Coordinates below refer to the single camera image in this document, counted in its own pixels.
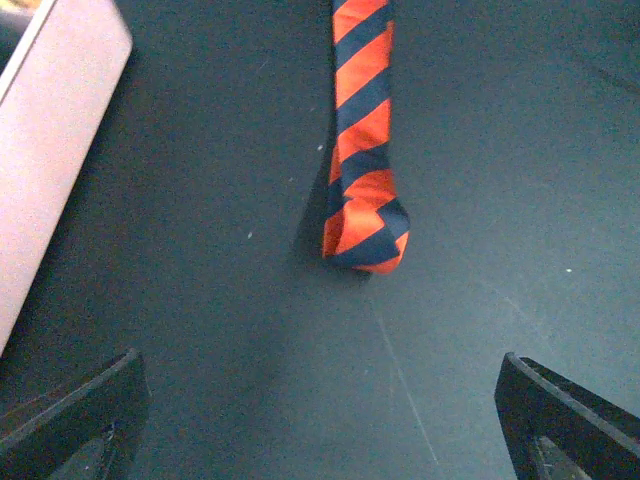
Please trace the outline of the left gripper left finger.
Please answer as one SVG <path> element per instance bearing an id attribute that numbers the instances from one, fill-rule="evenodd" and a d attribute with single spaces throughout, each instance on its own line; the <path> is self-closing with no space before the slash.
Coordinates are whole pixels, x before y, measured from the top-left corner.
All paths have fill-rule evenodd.
<path id="1" fill-rule="evenodd" d="M 3 479 L 125 479 L 149 413 L 130 349 L 1 416 Z"/>

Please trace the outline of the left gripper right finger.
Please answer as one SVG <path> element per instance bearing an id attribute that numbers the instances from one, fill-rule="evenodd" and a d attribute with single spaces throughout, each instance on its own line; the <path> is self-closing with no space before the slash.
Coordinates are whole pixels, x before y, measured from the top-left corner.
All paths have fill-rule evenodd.
<path id="1" fill-rule="evenodd" d="M 504 355 L 494 400 L 519 479 L 551 479 L 560 459 L 589 479 L 639 477 L 639 418 L 513 352 Z"/>

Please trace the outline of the orange navy striped tie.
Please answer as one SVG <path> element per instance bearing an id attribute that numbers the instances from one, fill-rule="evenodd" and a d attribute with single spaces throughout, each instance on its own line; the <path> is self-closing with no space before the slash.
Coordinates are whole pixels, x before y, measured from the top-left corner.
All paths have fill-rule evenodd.
<path id="1" fill-rule="evenodd" d="M 388 274 L 401 262 L 410 221 L 388 158 L 392 7 L 335 1 L 335 127 L 322 255 L 340 267 Z"/>

